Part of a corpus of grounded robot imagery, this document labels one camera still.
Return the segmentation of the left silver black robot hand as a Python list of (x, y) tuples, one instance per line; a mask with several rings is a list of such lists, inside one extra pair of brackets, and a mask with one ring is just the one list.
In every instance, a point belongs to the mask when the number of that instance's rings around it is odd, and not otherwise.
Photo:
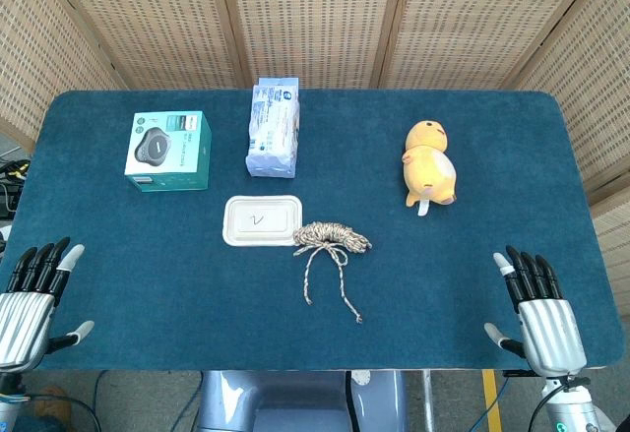
[(1, 372), (34, 369), (43, 356), (75, 346), (93, 330), (87, 320), (75, 330), (49, 335), (55, 311), (85, 246), (70, 246), (64, 237), (41, 248), (31, 247), (18, 259), (1, 292)]

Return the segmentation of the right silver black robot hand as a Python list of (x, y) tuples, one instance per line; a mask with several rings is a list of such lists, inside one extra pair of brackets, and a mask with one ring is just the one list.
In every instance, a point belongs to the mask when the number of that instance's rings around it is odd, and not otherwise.
[(522, 338), (514, 340), (492, 323), (484, 330), (499, 348), (523, 359), (543, 378), (575, 376), (587, 365), (580, 331), (551, 265), (512, 246), (493, 260), (518, 317)]

